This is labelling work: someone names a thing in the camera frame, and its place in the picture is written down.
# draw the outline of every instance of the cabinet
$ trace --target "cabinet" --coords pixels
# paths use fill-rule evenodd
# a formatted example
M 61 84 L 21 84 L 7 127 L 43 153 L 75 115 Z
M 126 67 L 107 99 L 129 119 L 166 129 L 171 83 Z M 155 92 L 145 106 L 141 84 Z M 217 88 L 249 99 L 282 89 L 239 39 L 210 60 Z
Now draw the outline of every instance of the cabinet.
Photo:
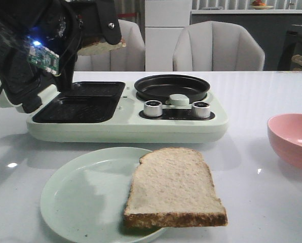
M 182 29 L 190 24 L 192 0 L 145 1 L 145 70 L 172 71 Z

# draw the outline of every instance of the black nonstick plate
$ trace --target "black nonstick plate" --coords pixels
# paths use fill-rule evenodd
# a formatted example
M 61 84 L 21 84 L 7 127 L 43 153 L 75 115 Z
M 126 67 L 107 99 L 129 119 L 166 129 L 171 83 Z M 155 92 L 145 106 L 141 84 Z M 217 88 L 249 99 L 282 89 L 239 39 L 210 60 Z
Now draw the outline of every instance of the black nonstick plate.
M 193 103 L 206 97 L 210 84 L 198 77 L 160 74 L 139 79 L 134 88 L 143 100 L 159 100 L 165 104 L 170 95 L 183 94 Z

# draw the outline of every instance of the light green plate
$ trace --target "light green plate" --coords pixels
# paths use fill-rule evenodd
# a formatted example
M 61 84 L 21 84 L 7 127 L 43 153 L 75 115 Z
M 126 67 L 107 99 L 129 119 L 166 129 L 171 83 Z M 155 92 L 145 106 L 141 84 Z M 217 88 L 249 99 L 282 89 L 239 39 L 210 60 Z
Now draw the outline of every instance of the light green plate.
M 150 150 L 101 149 L 62 166 L 46 183 L 41 213 L 58 235 L 74 242 L 150 242 L 166 229 L 129 230 L 123 211 L 132 173 Z

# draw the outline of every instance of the bread on gripper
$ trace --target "bread on gripper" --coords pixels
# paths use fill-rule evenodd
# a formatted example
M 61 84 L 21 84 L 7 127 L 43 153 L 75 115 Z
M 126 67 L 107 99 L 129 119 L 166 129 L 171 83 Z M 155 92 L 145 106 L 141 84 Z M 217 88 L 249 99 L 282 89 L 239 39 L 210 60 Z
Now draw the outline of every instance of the bread on gripper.
M 225 226 L 227 212 L 216 196 L 202 154 L 189 148 L 162 148 L 140 158 L 133 174 L 126 227 Z

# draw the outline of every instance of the chair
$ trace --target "chair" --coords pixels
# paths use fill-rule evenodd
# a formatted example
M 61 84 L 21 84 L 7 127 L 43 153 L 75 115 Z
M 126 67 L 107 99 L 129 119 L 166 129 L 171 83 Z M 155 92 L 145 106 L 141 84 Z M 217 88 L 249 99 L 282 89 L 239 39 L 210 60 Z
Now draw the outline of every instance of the chair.
M 216 21 L 185 27 L 173 54 L 174 71 L 262 71 L 264 62 L 244 27 Z
M 75 71 L 144 71 L 145 45 L 136 23 L 119 20 L 126 47 L 99 55 L 78 56 Z

